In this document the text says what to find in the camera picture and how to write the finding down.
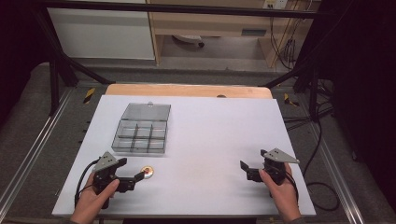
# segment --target white tabletop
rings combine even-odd
[[[111,144],[127,105],[148,102],[171,105],[165,154],[142,157],[114,152]],[[69,217],[73,213],[82,171],[109,151],[117,159],[128,159],[117,176],[133,177],[146,165],[154,168],[154,176],[138,182],[134,191],[116,193],[101,211],[103,217],[275,215],[267,187],[247,181],[239,164],[244,161],[262,168],[260,149],[275,147],[295,156],[276,100],[104,95],[52,214]],[[313,216],[301,170],[297,164],[290,166],[301,213]]]

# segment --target human hand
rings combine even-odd
[[[291,168],[285,162],[286,172],[291,175]],[[277,210],[285,223],[301,217],[294,186],[286,178],[281,185],[277,185],[264,170],[259,170],[262,182],[268,187],[274,199]]]
[[[70,218],[71,221],[78,224],[93,223],[105,201],[114,194],[120,183],[118,179],[115,179],[100,194],[96,195],[93,186],[91,186],[93,176],[94,173],[91,173],[90,177],[88,177],[88,181],[84,187],[86,189],[81,192],[76,209]]]

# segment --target gray carpet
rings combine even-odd
[[[275,78],[274,76],[262,77],[258,73],[249,72],[225,74],[208,71],[175,72],[172,70],[106,70],[103,68],[97,69],[96,72],[125,82],[254,86]],[[0,153],[2,159],[7,158],[7,160],[2,160],[2,169],[0,169],[0,178],[6,180],[1,181],[0,190],[2,192],[48,117],[50,111],[48,82],[48,69],[37,67],[21,101],[13,109],[8,122],[1,127]],[[287,89],[289,86],[290,84],[286,82],[282,87],[289,90]],[[55,193],[62,188],[78,152],[79,141],[84,138],[83,130],[89,128],[87,121],[91,120],[100,95],[106,91],[106,87],[96,88],[90,103],[84,105],[82,101],[88,89],[89,87],[83,86],[74,89],[64,114],[35,162],[14,204],[10,207],[7,217],[54,218],[51,211],[57,200]],[[293,101],[297,99],[292,92],[289,94]],[[284,104],[283,96],[283,92],[274,90],[274,97],[278,100],[284,117],[304,116],[304,111],[300,106]],[[343,172],[363,218],[367,222],[373,223],[396,223],[394,212],[377,188],[365,164],[352,160],[350,149],[337,125],[336,118],[328,116],[322,119],[321,123],[326,142],[332,149],[332,154]],[[301,168],[304,169],[317,142],[309,125],[292,130],[289,134],[296,155],[301,161]],[[320,154],[315,157],[307,172],[306,182],[311,181],[332,185]],[[335,204],[334,196],[327,189],[321,186],[314,186],[310,189],[311,197],[315,203],[323,207],[332,207]],[[307,217],[306,220],[308,222],[348,222],[343,206],[333,212],[317,209],[317,213],[316,217]]]

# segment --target white cabinet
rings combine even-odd
[[[154,60],[147,12],[49,8],[49,14],[70,57]]]

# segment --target finger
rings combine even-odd
[[[120,181],[118,179],[113,180],[107,187],[98,195],[101,202],[105,202],[111,195],[114,194]]]
[[[264,170],[259,170],[260,177],[262,178],[262,182],[268,187],[270,191],[273,191],[276,188],[276,183],[274,180],[265,172]]]

